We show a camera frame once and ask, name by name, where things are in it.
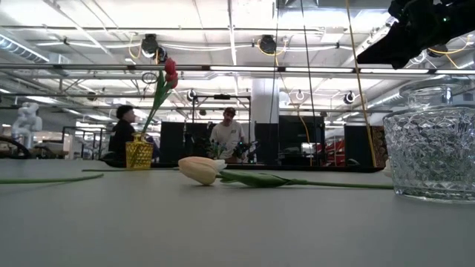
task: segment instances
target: yellow vase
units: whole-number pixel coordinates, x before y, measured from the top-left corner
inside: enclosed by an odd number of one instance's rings
[[[154,145],[146,142],[145,134],[134,133],[133,135],[134,141],[125,144],[127,169],[148,169],[150,168]]]

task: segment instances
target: green stem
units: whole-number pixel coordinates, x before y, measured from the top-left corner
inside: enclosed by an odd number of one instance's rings
[[[70,179],[0,179],[0,185],[17,185],[17,184],[36,184],[49,182],[79,182],[88,179],[96,179],[103,177],[104,174],[95,174],[86,177],[70,178]]]
[[[317,185],[317,186],[331,186],[338,188],[366,188],[366,189],[394,189],[392,185],[368,185],[368,184],[352,184],[352,183],[337,183],[337,182],[310,182],[300,179],[292,179],[288,185]]]

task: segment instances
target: red tulip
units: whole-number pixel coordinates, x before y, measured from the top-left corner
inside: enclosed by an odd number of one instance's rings
[[[166,74],[165,75],[165,80],[167,82],[173,81],[174,79],[178,79],[178,73],[173,73],[173,74]]]
[[[178,79],[175,79],[173,81],[173,84],[171,85],[171,89],[175,89],[177,85],[178,85]]]
[[[173,74],[176,73],[177,71],[175,70],[177,63],[173,61],[173,59],[167,59],[165,62],[165,72],[167,74]]]

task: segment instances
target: crystal glass jar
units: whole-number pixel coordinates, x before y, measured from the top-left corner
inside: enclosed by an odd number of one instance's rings
[[[452,105],[468,86],[434,79],[400,89],[409,109],[383,118],[396,194],[475,203],[475,105]]]

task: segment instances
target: yellow cable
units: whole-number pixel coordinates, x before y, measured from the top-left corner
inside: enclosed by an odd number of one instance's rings
[[[277,60],[277,58],[275,58],[275,64],[276,64],[277,66],[279,66],[279,61]],[[290,96],[290,92],[289,92],[289,90],[287,89],[287,86],[285,85],[284,78],[282,77],[282,73],[279,72],[279,75],[281,76],[281,80],[282,80],[282,83],[284,84],[284,88],[285,88],[285,91],[286,91],[286,93],[287,93],[287,96],[289,96],[289,99],[290,99],[290,102],[292,103],[292,106],[295,107],[295,104],[294,104],[294,102],[293,102],[293,100],[292,100],[292,97]],[[307,135],[307,142],[310,144],[309,129],[307,128],[307,124],[305,124],[304,118],[302,118],[302,116],[300,116],[299,108],[297,108],[297,116],[298,116],[298,118],[300,118],[300,121],[301,121],[302,124],[304,125],[305,134]],[[310,159],[310,167],[313,166],[312,162],[313,162],[313,160]]]
[[[448,54],[445,54],[445,56],[447,56],[448,60],[450,60],[456,68],[460,68],[459,66],[457,66],[457,64],[455,64],[455,62],[452,60],[452,58]]]
[[[468,41],[470,41],[470,36],[467,36],[467,41],[466,41],[466,43],[465,43],[465,46],[462,47],[462,48],[460,48],[460,49],[458,49],[458,50],[455,50],[455,51],[442,52],[442,51],[434,50],[434,49],[432,49],[432,48],[428,48],[428,49],[429,49],[430,51],[432,51],[432,52],[435,52],[435,53],[441,53],[441,54],[444,54],[444,55],[450,55],[450,54],[453,54],[453,53],[458,53],[458,52],[460,52],[460,51],[463,51],[465,48],[467,48],[467,46],[468,46]]]
[[[131,55],[132,59],[138,59],[140,58],[140,52],[142,51],[142,40],[140,40],[140,45],[139,45],[139,53],[135,56],[133,53],[132,53],[132,41],[133,41],[134,37],[132,36],[131,37],[131,42],[129,43],[129,46],[128,46],[128,53]]]
[[[366,123],[366,132],[368,135],[368,142],[370,143],[371,159],[373,160],[373,167],[376,167],[376,157],[374,154],[373,138],[371,137],[371,128],[370,128],[370,124],[368,123],[368,115],[366,113],[366,108],[364,106],[363,90],[361,89],[361,80],[359,77],[358,62],[356,61],[355,39],[353,38],[353,29],[351,27],[350,0],[345,0],[345,3],[347,6],[348,23],[350,25],[351,46],[353,47],[353,58],[355,61],[356,78],[358,79],[359,96],[361,97],[361,107],[363,108],[364,122]]]

